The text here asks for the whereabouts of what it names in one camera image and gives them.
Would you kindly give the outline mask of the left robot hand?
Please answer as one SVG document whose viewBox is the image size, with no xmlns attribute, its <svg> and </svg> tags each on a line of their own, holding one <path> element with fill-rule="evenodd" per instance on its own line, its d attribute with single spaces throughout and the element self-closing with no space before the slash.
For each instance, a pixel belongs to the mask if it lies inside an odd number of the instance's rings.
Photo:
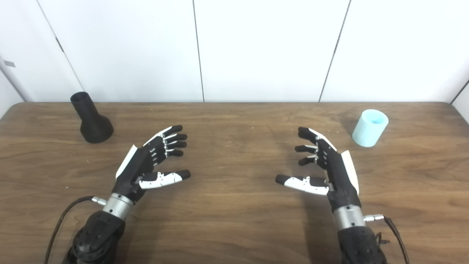
<svg viewBox="0 0 469 264">
<path fill-rule="evenodd" d="M 187 169 L 156 172 L 155 167 L 169 157 L 182 157 L 187 135 L 182 125 L 170 126 L 154 134 L 141 147 L 132 145 L 116 172 L 112 193 L 137 203 L 148 189 L 182 182 L 191 177 Z"/>
</svg>

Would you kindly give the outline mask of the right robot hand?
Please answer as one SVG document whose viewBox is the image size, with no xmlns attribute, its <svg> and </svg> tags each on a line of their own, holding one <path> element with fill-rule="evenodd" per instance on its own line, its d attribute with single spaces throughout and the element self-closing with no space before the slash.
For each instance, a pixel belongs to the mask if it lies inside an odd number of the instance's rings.
<svg viewBox="0 0 469 264">
<path fill-rule="evenodd" d="M 310 194 L 327 197 L 331 211 L 341 207 L 362 207 L 359 199 L 358 177 L 350 152 L 338 152 L 335 146 L 321 133 L 307 127 L 298 128 L 298 137 L 311 142 L 310 145 L 295 147 L 298 153 L 309 156 L 298 161 L 300 166 L 316 164 L 326 172 L 327 178 L 277 175 L 275 182 L 282 186 Z"/>
</svg>

